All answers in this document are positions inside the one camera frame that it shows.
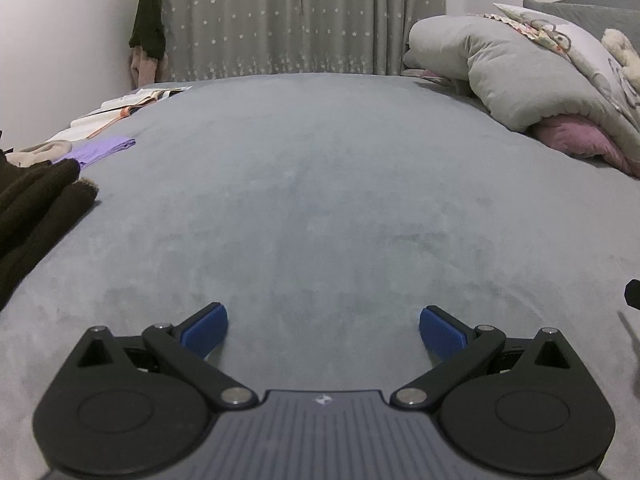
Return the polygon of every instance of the white logo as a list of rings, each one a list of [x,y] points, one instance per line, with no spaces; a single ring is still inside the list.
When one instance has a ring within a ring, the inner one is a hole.
[[[333,398],[329,397],[327,394],[322,394],[322,395],[318,395],[314,400],[321,406],[326,406],[329,402],[333,400]]]

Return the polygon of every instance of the bed surface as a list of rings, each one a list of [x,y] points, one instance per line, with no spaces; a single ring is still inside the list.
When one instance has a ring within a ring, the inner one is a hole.
[[[426,304],[514,337],[556,326],[616,413],[601,471],[638,478],[638,181],[401,77],[196,84],[103,135],[137,144],[83,170],[99,204],[0,313],[0,480],[44,472],[31,413],[85,329],[211,301],[230,329],[210,359],[258,392],[388,395],[431,367]]]

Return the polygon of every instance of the gray ridged panel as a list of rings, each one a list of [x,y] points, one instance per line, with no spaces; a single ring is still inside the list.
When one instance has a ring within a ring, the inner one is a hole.
[[[146,480],[505,480],[453,452],[431,419],[377,391],[271,392],[220,416],[187,459]],[[584,472],[565,480],[597,480]],[[53,473],[47,480],[70,480]]]

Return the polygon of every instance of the folded purple fabric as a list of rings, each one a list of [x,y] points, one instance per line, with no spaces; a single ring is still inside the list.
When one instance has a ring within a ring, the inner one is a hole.
[[[59,158],[74,158],[80,163],[80,168],[85,168],[98,160],[111,155],[111,153],[121,152],[130,148],[136,143],[136,139],[129,137],[111,137],[109,139],[90,140],[86,144],[73,148],[71,152]]]

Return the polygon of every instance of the white plush toy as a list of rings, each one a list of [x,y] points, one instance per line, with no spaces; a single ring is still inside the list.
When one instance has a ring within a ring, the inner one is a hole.
[[[604,31],[602,44],[622,65],[622,73],[633,88],[640,92],[640,56],[634,50],[628,37],[615,28],[608,28]]]

